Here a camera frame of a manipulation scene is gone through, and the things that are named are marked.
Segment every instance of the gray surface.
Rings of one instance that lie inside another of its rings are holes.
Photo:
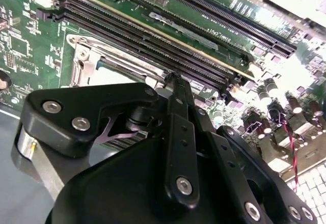
[[[45,223],[47,215],[53,207],[53,201],[46,188],[32,178],[20,172],[13,164],[10,153],[16,134],[18,119],[3,111],[19,115],[0,105],[0,224],[39,224]],[[90,164],[94,165],[112,151],[103,146],[93,147]]]

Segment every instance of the screw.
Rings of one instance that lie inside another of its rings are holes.
[[[187,179],[179,177],[177,179],[177,187],[179,191],[184,195],[190,195],[193,192],[193,187]]]
[[[300,216],[300,213],[293,207],[293,206],[289,206],[289,209],[290,209],[290,213],[291,215],[295,218],[295,219],[298,219],[298,220],[301,220],[301,216]]]
[[[231,135],[234,136],[234,131],[231,128],[226,128],[226,132]]]
[[[313,215],[310,213],[309,210],[307,210],[305,207],[302,207],[301,209],[304,212],[306,218],[308,218],[309,220],[314,219]]]
[[[259,213],[257,207],[254,206],[254,205],[253,205],[252,203],[250,203],[250,202],[246,202],[244,205],[245,205],[244,207],[246,208],[246,211],[247,211],[248,215],[249,215],[253,220],[255,220],[255,221],[259,221],[259,220],[260,220],[260,213]]]
[[[154,96],[154,92],[149,88],[145,90],[145,93],[147,93],[150,96]]]
[[[202,108],[199,108],[198,109],[198,112],[202,115],[202,116],[204,116],[206,113],[205,113],[205,110],[203,110]]]
[[[71,125],[78,131],[87,131],[91,128],[91,123],[89,120],[83,117],[77,117],[72,120]]]
[[[51,114],[59,113],[62,110],[61,105],[55,101],[46,101],[42,107],[46,112]]]
[[[178,103],[183,104],[181,99],[176,98],[175,100],[177,100]]]

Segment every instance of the red wire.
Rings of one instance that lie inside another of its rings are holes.
[[[295,151],[295,148],[294,148],[294,139],[293,139],[292,134],[289,132],[289,130],[288,130],[287,126],[286,126],[286,122],[283,123],[283,127],[284,127],[284,130],[287,132],[287,134],[289,135],[289,138],[290,138],[290,146],[291,146],[291,149],[292,149],[292,156],[293,156],[293,168],[294,168],[294,174],[295,174],[295,176],[294,176],[295,186],[293,188],[293,191],[296,192],[299,180],[298,180],[298,175],[297,175],[297,157],[296,157],[296,151]]]

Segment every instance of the bolt hole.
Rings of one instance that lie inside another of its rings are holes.
[[[188,146],[188,143],[187,143],[187,141],[186,141],[186,140],[181,140],[181,142],[182,142],[182,145],[184,145],[185,147],[187,147],[187,146]]]
[[[254,208],[250,208],[250,212],[251,212],[253,215],[257,215],[257,211],[256,211]]]
[[[229,161],[228,164],[230,167],[235,168],[235,164],[233,162]]]

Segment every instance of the white grid surface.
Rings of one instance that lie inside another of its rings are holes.
[[[326,224],[326,161],[299,176],[296,194],[315,213],[318,224]],[[293,189],[294,180],[288,183]]]

